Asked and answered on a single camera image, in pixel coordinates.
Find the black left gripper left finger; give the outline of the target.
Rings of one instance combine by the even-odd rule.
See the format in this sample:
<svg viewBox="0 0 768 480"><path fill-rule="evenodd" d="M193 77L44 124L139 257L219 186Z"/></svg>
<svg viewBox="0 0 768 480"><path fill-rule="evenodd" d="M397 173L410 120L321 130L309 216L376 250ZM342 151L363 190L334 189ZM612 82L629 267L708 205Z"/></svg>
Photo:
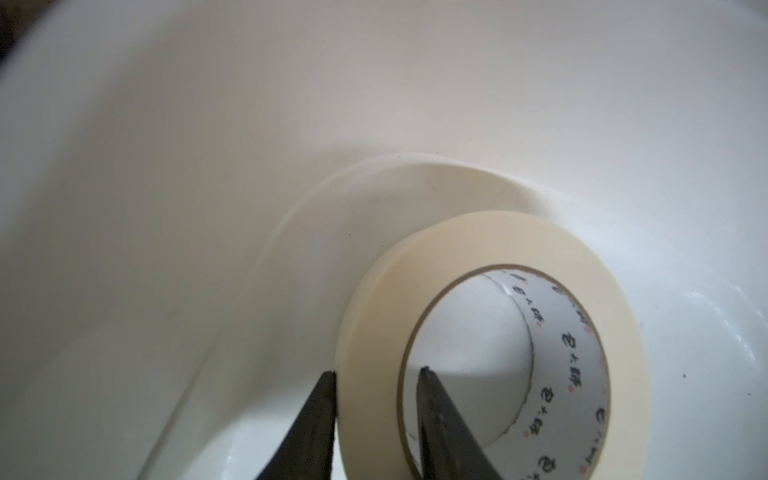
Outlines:
<svg viewBox="0 0 768 480"><path fill-rule="evenodd" d="M330 479L336 417L336 373L325 371L257 479Z"/></svg>

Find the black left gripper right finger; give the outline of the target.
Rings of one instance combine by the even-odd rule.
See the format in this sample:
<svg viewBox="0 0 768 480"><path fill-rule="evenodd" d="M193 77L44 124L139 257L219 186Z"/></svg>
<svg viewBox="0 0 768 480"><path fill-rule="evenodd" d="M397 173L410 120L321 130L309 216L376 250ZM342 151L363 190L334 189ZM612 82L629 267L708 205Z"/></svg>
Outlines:
<svg viewBox="0 0 768 480"><path fill-rule="evenodd" d="M428 367L419 372L416 398L424 479L501 479L438 375Z"/></svg>

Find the cream tape roll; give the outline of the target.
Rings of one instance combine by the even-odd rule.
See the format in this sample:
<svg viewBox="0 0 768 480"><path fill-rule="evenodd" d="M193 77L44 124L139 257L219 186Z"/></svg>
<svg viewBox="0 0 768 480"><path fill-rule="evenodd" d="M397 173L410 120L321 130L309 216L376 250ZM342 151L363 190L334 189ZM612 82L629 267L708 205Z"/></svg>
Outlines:
<svg viewBox="0 0 768 480"><path fill-rule="evenodd" d="M651 393L639 329L609 270L564 229L475 212L374 263L337 343L348 478L420 475L414 349L501 477L643 477Z"/></svg>

